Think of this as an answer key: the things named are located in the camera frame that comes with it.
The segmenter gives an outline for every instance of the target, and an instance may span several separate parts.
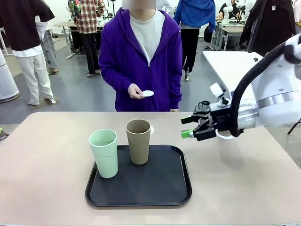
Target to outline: person's right hand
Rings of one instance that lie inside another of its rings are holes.
[[[143,99],[144,98],[144,97],[140,96],[140,95],[143,95],[143,93],[139,89],[139,87],[134,83],[132,83],[128,87],[127,91],[132,99]]]

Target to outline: tray rim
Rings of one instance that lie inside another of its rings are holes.
[[[89,180],[85,189],[85,197],[87,202],[95,207],[172,207],[172,206],[182,206],[185,203],[188,202],[188,200],[191,198],[192,195],[192,186],[191,186],[191,182],[190,182],[190,177],[189,177],[189,173],[188,173],[188,169],[187,169],[187,164],[186,164],[186,158],[184,153],[182,152],[182,150],[176,146],[173,145],[150,145],[150,150],[157,150],[160,147],[160,149],[163,148],[163,150],[174,150],[176,151],[181,159],[181,163],[182,163],[182,171],[183,171],[183,175],[184,175],[184,181],[186,184],[186,188],[187,188],[187,195],[186,197],[179,203],[174,204],[174,205],[170,205],[170,204],[163,204],[163,205],[155,205],[155,204],[145,204],[145,205],[140,205],[140,204],[114,204],[114,205],[99,205],[95,202],[92,201],[91,199],[91,190],[92,190],[92,186],[94,184],[94,180],[95,180],[95,176],[96,173],[98,172],[97,167],[95,168],[96,162],[93,163],[93,167],[91,170],[91,174],[89,176]],[[128,150],[129,146],[128,145],[118,145],[117,146],[117,150]]]

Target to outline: cup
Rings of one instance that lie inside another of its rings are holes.
[[[111,129],[100,129],[89,137],[100,176],[111,178],[118,172],[117,134]]]
[[[132,162],[143,165],[149,159],[151,125],[143,119],[135,119],[127,123],[127,139]]]

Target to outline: plaid shirt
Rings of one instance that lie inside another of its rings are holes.
[[[80,6],[80,13],[75,20],[79,33],[96,33],[97,16],[102,16],[105,8],[103,0],[81,0]]]

